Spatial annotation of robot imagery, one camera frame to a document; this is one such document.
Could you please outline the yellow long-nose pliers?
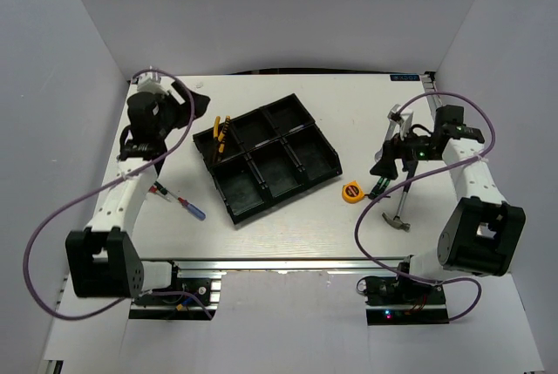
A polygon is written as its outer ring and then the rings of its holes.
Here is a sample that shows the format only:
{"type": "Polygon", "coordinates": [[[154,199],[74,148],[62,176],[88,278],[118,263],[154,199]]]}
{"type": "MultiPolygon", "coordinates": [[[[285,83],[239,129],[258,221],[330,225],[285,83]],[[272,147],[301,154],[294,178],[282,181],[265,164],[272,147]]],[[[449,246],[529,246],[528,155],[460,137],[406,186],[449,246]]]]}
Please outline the yellow long-nose pliers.
{"type": "Polygon", "coordinates": [[[214,120],[214,126],[213,126],[213,144],[214,144],[214,150],[213,150],[213,156],[212,156],[212,162],[216,163],[220,154],[220,147],[221,147],[221,142],[220,142],[220,124],[221,124],[221,117],[220,116],[216,116],[215,120],[214,120]]]}

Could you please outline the yellow black pliers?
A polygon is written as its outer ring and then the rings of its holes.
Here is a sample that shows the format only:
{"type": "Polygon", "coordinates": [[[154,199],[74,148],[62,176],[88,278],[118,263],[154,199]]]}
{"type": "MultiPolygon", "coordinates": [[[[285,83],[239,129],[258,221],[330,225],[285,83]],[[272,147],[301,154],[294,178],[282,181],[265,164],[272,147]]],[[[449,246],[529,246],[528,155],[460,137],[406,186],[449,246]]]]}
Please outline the yellow black pliers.
{"type": "Polygon", "coordinates": [[[220,147],[220,154],[219,154],[219,157],[218,157],[217,161],[221,160],[221,157],[222,157],[222,155],[224,153],[224,150],[225,150],[226,139],[227,139],[227,136],[228,136],[228,129],[230,127],[230,121],[231,121],[231,118],[229,116],[226,116],[222,126],[219,128],[219,130],[220,130],[219,139],[220,139],[220,142],[221,142],[221,147],[220,147]]]}

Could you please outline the orange tape measure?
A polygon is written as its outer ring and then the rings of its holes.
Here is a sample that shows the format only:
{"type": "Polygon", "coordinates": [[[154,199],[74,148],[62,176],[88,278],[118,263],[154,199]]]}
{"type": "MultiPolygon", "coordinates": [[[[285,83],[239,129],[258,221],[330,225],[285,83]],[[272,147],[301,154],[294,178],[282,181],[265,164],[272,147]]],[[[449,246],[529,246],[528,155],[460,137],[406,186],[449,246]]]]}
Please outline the orange tape measure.
{"type": "Polygon", "coordinates": [[[343,185],[342,188],[342,198],[344,201],[350,204],[355,204],[363,200],[365,193],[359,184],[354,180],[343,185]]]}

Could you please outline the blue handle screwdriver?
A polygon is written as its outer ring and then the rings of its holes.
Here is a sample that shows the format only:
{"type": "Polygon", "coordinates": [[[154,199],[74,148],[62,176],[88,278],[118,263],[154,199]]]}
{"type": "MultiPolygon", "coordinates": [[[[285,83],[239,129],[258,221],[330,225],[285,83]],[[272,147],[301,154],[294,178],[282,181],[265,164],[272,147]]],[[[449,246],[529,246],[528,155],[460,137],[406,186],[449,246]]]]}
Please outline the blue handle screwdriver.
{"type": "Polygon", "coordinates": [[[167,194],[169,194],[171,197],[173,197],[175,200],[177,200],[181,204],[181,206],[183,208],[185,208],[196,219],[198,219],[200,221],[204,221],[206,219],[206,214],[202,210],[200,210],[198,207],[196,207],[194,204],[192,204],[191,202],[189,202],[186,199],[180,197],[178,194],[175,194],[175,193],[171,192],[170,190],[167,190],[167,194]]]}

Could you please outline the silver wrench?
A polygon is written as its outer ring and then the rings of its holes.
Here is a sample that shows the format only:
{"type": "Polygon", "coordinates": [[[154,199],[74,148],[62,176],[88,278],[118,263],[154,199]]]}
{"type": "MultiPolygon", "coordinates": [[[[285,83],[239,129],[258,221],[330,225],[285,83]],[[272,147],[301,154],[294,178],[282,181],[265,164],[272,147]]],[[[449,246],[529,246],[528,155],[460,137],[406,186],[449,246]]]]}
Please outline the silver wrench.
{"type": "Polygon", "coordinates": [[[413,110],[406,107],[400,112],[400,109],[401,105],[396,104],[388,112],[388,127],[384,136],[384,141],[391,140],[396,134],[404,138],[410,131],[413,120],[413,110]]]}

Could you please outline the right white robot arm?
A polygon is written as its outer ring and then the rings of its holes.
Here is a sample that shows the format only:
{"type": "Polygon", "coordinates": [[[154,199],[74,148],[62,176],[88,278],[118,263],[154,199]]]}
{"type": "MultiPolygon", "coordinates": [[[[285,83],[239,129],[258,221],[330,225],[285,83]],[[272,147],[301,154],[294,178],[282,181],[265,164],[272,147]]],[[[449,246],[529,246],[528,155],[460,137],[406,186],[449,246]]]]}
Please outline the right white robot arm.
{"type": "Polygon", "coordinates": [[[409,108],[395,105],[391,109],[388,131],[370,173],[395,180],[400,161],[412,178],[419,162],[441,160],[450,168],[457,206],[437,246],[410,256],[408,273],[393,282],[395,296],[404,303],[414,303],[425,293],[423,279],[505,275],[526,222],[524,210],[510,205],[496,187],[481,156],[484,136],[480,129],[465,124],[463,107],[437,108],[433,129],[424,135],[416,134],[418,125],[412,116],[409,108]]]}

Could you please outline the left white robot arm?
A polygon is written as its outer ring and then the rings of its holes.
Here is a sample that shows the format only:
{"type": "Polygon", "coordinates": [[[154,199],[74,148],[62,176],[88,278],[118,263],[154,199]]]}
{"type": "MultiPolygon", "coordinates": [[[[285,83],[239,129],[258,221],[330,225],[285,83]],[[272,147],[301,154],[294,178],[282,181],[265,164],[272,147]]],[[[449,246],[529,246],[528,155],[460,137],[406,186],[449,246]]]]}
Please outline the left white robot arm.
{"type": "Polygon", "coordinates": [[[141,261],[132,242],[140,209],[157,180],[167,153],[166,138],[203,116],[210,98],[178,83],[166,92],[143,84],[127,100],[128,125],[120,134],[118,173],[92,219],[65,240],[71,280],[80,298],[136,298],[154,290],[164,303],[176,303],[184,282],[169,262],[141,261]]]}

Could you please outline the black six-compartment tray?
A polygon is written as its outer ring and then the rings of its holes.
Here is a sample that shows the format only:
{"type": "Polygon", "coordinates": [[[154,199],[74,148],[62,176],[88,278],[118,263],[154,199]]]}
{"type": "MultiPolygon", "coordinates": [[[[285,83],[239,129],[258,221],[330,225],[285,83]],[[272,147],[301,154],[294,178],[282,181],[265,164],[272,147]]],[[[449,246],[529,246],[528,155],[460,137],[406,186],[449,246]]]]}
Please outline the black six-compartment tray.
{"type": "Polygon", "coordinates": [[[294,93],[231,119],[216,163],[213,126],[193,141],[235,225],[343,173],[336,150],[294,93]]]}

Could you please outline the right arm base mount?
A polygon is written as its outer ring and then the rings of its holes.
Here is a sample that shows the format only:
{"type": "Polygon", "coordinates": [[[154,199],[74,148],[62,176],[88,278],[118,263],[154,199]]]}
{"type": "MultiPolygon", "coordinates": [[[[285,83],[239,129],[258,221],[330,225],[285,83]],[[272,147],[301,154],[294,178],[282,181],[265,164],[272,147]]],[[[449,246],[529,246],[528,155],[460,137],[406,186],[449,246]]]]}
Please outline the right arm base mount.
{"type": "Polygon", "coordinates": [[[366,276],[357,282],[356,290],[365,298],[368,326],[449,324],[440,286],[403,277],[366,276]]]}

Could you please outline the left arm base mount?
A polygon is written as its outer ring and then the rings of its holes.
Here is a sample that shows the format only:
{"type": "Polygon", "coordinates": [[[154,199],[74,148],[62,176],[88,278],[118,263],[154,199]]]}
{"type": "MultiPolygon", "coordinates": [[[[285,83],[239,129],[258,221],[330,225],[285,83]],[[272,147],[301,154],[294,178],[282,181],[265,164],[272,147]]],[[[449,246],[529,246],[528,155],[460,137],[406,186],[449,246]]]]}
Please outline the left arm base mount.
{"type": "Polygon", "coordinates": [[[214,316],[221,292],[222,275],[182,269],[171,262],[171,284],[159,292],[176,295],[147,295],[135,299],[129,311],[131,320],[209,320],[214,316]]]}

